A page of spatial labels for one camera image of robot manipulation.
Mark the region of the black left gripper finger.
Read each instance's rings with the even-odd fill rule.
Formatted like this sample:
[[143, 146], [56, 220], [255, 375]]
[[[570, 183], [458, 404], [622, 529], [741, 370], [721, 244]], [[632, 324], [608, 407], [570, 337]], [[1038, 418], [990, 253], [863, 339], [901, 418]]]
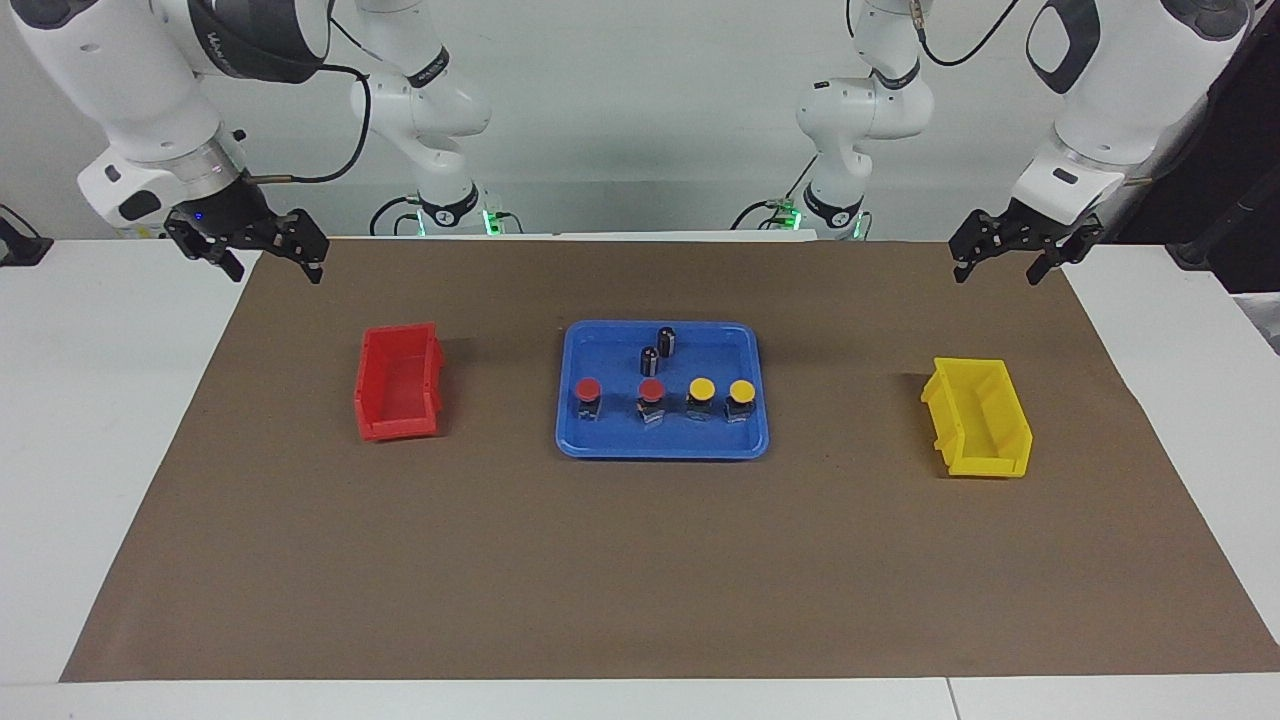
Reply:
[[1068, 237], [1047, 245], [1027, 269], [1028, 283], [1036, 286], [1053, 269], [1065, 264], [1082, 263], [1100, 242], [1103, 232], [1105, 227], [1101, 220], [1084, 220]]
[[954, 259], [954, 279], [963, 284], [975, 268], [987, 260], [1005, 252], [1000, 237], [1000, 219], [983, 210], [972, 211], [948, 241], [948, 251]]

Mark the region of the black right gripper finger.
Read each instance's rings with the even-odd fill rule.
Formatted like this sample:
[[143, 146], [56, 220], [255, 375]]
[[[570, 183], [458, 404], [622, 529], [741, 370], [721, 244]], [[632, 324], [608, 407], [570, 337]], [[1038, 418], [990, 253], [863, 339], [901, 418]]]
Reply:
[[271, 254], [296, 264], [311, 284], [320, 284], [330, 241], [301, 208], [271, 220]]
[[244, 266], [225, 242], [210, 240], [191, 225], [166, 225], [166, 236], [191, 261], [205, 261], [220, 269], [232, 282], [244, 278]]

